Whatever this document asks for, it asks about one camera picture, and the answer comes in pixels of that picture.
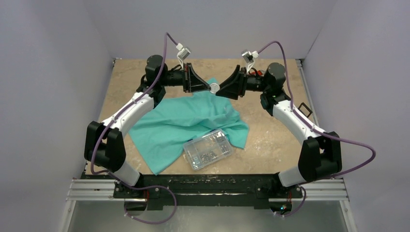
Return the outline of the teal t-shirt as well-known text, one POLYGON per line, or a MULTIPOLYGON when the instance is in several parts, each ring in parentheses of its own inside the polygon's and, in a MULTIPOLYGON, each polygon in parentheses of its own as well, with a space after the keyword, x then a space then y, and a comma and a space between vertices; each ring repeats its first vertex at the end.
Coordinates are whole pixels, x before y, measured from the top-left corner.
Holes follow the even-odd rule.
POLYGON ((217 129, 233 146, 245 147, 249 126, 230 100, 201 91, 163 99, 128 134, 148 168, 158 175, 180 157, 185 142, 217 129))

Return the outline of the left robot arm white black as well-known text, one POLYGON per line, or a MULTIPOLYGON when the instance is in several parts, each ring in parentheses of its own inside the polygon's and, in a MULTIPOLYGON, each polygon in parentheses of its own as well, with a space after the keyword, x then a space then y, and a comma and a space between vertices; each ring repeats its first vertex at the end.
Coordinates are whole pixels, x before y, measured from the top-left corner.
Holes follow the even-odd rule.
POLYGON ((165 88, 174 86, 182 86, 188 93, 212 90, 190 63, 181 62, 168 69, 162 56, 152 55, 146 61, 145 74, 131 99, 110 118, 103 122, 92 121, 87 127, 85 159, 123 182, 125 191, 133 198, 144 193, 144 184, 141 173, 126 161, 124 137, 138 120, 162 101, 165 88))

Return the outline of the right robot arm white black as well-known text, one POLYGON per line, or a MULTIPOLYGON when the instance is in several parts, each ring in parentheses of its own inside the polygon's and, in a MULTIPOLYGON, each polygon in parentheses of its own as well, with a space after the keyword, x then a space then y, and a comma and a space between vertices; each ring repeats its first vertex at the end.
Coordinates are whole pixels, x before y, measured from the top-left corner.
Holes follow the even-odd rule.
POLYGON ((285 80, 285 67, 277 62, 271 63, 262 76, 248 74, 246 68, 237 66, 215 93, 237 100, 246 91, 260 92, 262 108, 286 126, 301 144, 297 165, 274 174, 271 190, 279 197, 292 186, 328 177, 342 169, 338 134, 317 127, 295 107, 283 89, 285 80))

